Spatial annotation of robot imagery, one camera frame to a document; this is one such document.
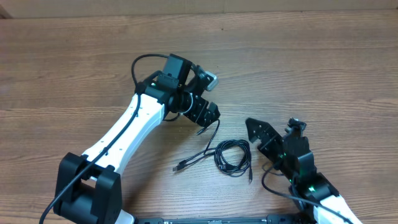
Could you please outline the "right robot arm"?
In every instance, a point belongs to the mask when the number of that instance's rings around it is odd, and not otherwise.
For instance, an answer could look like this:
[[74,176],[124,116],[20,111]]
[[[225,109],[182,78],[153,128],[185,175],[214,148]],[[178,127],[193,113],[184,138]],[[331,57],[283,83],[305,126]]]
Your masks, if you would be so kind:
[[[271,124],[254,118],[245,120],[248,138],[260,144],[257,150],[272,165],[264,171],[261,184],[268,192],[294,201],[300,212],[291,223],[360,223],[346,200],[333,184],[315,166],[309,140],[303,135],[307,124],[290,118],[285,135],[279,134]],[[289,193],[271,189],[266,177],[271,170],[279,170],[290,182]]]

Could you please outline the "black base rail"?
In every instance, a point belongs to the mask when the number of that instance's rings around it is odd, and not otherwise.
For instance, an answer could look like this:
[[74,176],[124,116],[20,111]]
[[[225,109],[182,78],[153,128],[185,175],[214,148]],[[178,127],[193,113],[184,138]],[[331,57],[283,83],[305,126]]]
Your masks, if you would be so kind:
[[235,218],[181,218],[163,219],[135,218],[132,224],[305,224],[309,223],[299,214],[268,215],[266,217]]

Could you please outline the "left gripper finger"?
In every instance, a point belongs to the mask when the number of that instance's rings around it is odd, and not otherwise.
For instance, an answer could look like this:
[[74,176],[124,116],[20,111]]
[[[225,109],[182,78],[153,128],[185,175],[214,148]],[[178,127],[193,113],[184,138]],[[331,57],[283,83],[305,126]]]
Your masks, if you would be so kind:
[[205,110],[205,114],[203,117],[203,126],[208,127],[212,123],[214,123],[220,117],[220,111],[218,110],[218,106],[211,102]]
[[188,112],[184,113],[184,116],[199,126],[206,126],[208,119],[205,118],[205,116],[207,114],[207,106],[209,104],[209,101],[194,95],[192,107]]

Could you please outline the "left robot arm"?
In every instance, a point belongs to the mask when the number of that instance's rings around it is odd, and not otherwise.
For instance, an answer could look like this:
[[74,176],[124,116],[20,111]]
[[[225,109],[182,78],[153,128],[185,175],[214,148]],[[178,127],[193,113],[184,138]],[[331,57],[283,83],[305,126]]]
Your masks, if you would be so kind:
[[218,84],[198,65],[167,64],[137,84],[135,94],[111,129],[82,155],[69,152],[58,167],[55,214],[73,223],[135,223],[122,209],[121,177],[143,140],[169,112],[208,127],[220,112],[202,98]]

